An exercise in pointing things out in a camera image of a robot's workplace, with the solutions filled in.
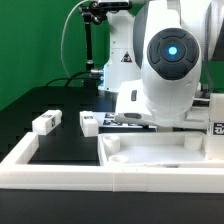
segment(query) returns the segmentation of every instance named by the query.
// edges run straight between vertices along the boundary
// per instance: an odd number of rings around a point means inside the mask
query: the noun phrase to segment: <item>white device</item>
[[[134,16],[128,11],[107,13],[110,24],[110,58],[104,65],[104,82],[99,86],[102,95],[116,97],[124,81],[141,78],[133,50]]]
[[[169,0],[150,1],[140,12],[146,19],[138,19],[138,26],[134,27],[137,38],[135,33],[134,37],[135,41],[143,40],[137,44],[135,54],[141,79],[121,85],[115,119],[141,125],[206,129],[208,108],[195,108],[192,104],[205,59],[206,16],[211,10],[207,21],[211,24],[207,32],[211,35],[207,46],[210,59],[223,23],[223,1],[180,0],[181,14],[169,9],[168,3]]]
[[[174,11],[169,11],[179,8],[175,4],[178,1],[181,3],[181,10],[177,11],[181,12],[181,16]],[[37,133],[28,133],[0,164],[0,188],[224,193],[224,94],[211,94],[209,110],[203,111],[201,108],[191,107],[190,103],[197,89],[201,59],[205,60],[206,48],[204,48],[203,42],[206,38],[201,31],[210,3],[209,0],[155,0],[150,1],[150,4],[143,8],[141,12],[143,15],[147,15],[148,19],[144,21],[140,17],[136,17],[134,26],[134,33],[139,34],[134,35],[134,40],[137,40],[137,46],[136,41],[134,46],[135,60],[139,70],[141,68],[142,79],[122,84],[117,103],[117,117],[122,117],[123,114],[123,118],[129,122],[138,121],[141,124],[179,124],[185,127],[194,124],[196,127],[202,127],[203,122],[206,122],[206,119],[203,119],[205,115],[209,120],[207,136],[200,132],[100,134],[98,136],[98,155],[101,166],[59,166],[27,164],[39,146]],[[212,11],[213,16],[211,17],[210,34],[212,36],[209,42],[208,58],[211,58],[214,52],[224,15],[223,0],[212,1],[212,6],[214,11]],[[160,15],[156,17],[158,21],[151,17],[155,13]],[[161,74],[152,65],[154,56],[150,53],[150,46],[153,48],[153,44],[150,43],[153,43],[154,37],[157,38],[157,34],[161,34],[163,37],[161,32],[170,28],[176,29],[176,31],[180,30],[180,34],[186,30],[186,34],[189,33],[189,39],[193,39],[192,45],[197,48],[196,56],[193,57],[194,66],[189,71],[184,70],[183,74],[180,72],[180,68],[174,68],[168,73],[162,72]],[[167,40],[170,38],[173,38],[173,35],[167,36]],[[168,63],[171,65],[176,63],[175,57],[178,56],[181,49],[181,45],[176,45],[179,43],[178,41],[180,40],[175,39],[173,43],[172,40],[168,41],[171,44],[167,46],[163,40],[159,39],[162,46],[160,49],[165,49],[164,52],[160,51],[161,58],[165,57],[166,61],[167,55],[162,54],[170,54]],[[109,65],[116,66],[117,62],[112,61],[111,63]],[[121,74],[126,76],[126,71],[122,70]],[[119,75],[120,70],[116,71],[114,79]],[[185,83],[188,83],[187,86],[189,85],[189,89],[192,90],[186,90],[189,93],[187,96],[182,94],[183,89],[181,89],[185,88]],[[148,85],[154,88],[155,92],[148,89]],[[173,108],[169,104],[170,111],[164,107],[167,103],[166,99],[170,100],[169,102],[172,102],[173,107],[176,108],[174,116],[170,112]],[[61,117],[60,111],[55,112],[53,114],[52,111],[48,111],[47,116],[45,114],[41,120],[38,119],[37,125],[40,129],[44,129],[44,132],[48,131],[46,129],[52,130],[52,126],[55,127],[53,117],[56,117],[56,114],[59,118]],[[92,122],[92,115],[92,112],[80,113],[80,125],[88,135],[92,132],[96,133],[97,128],[95,121]]]

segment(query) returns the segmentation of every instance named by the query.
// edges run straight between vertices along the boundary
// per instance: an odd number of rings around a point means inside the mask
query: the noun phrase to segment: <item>small white block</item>
[[[80,112],[80,126],[85,137],[93,137],[99,134],[99,125],[91,111]]]
[[[33,132],[39,135],[47,135],[61,123],[62,112],[60,110],[48,110],[32,121]]]

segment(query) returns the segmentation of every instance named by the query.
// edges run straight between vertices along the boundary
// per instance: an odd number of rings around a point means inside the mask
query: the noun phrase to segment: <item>black label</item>
[[[224,135],[224,123],[214,123],[213,135]]]
[[[44,115],[42,115],[42,117],[43,117],[43,118],[50,118],[50,117],[52,117],[52,115],[44,114]]]
[[[114,119],[114,117],[115,117],[114,113],[106,113],[105,114],[105,118]]]
[[[122,126],[121,123],[116,122],[115,120],[104,120],[103,125],[109,125],[109,126]]]
[[[132,62],[131,57],[128,52],[126,52],[126,54],[122,58],[121,62]]]

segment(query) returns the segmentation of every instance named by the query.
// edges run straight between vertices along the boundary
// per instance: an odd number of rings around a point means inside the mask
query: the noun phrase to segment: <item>black cable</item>
[[[48,87],[51,83],[56,82],[56,81],[61,81],[61,80],[68,80],[70,78],[58,78],[58,79],[53,79],[52,81],[48,82],[45,87]]]
[[[91,25],[89,22],[85,23],[85,30],[86,30],[86,53],[87,53],[86,69],[91,69],[94,68],[94,63],[92,53]]]
[[[68,78],[67,82],[65,83],[64,87],[68,87],[68,85],[70,84],[70,82],[75,79],[77,76],[83,75],[83,74],[87,74],[90,73],[90,71],[81,71],[81,72],[77,72],[74,75],[72,75],[70,78]]]

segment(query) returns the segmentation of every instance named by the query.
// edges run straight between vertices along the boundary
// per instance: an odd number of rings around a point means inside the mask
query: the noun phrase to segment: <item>black table surface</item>
[[[97,138],[83,136],[79,111],[113,112],[115,103],[96,93],[73,87],[37,87],[27,92],[0,112],[0,161],[32,131],[32,120],[60,109],[62,123],[40,136],[30,164],[98,166]],[[221,224],[223,207],[223,194],[0,190],[1,224]]]

